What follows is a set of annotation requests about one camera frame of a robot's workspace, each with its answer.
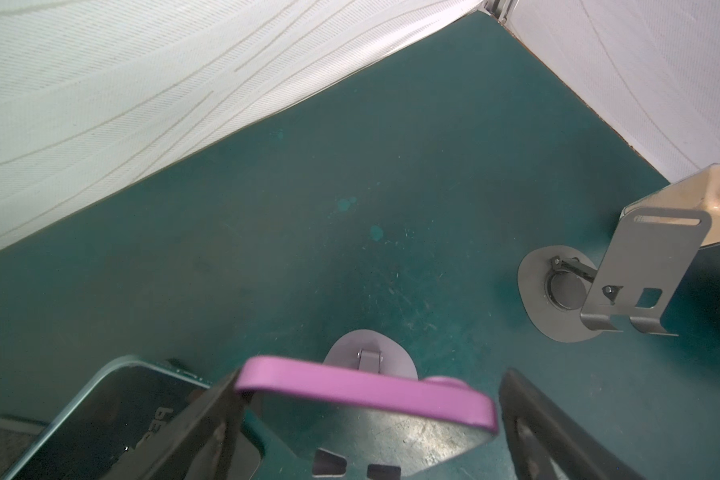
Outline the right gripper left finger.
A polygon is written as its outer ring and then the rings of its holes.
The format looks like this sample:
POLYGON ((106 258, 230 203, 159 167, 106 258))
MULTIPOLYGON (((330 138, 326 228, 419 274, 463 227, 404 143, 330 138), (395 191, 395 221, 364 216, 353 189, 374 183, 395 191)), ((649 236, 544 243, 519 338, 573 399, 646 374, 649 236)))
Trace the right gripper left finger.
POLYGON ((225 479, 236 451, 245 400, 239 372, 225 376, 105 475, 107 479, 225 479))

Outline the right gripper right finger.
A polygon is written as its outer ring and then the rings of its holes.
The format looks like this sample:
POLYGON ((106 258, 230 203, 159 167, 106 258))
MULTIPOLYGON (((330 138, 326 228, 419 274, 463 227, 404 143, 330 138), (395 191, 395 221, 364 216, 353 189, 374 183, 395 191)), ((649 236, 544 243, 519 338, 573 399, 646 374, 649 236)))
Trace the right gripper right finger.
POLYGON ((560 409, 521 372, 507 370, 499 387, 501 418, 516 477, 641 479, 560 409))

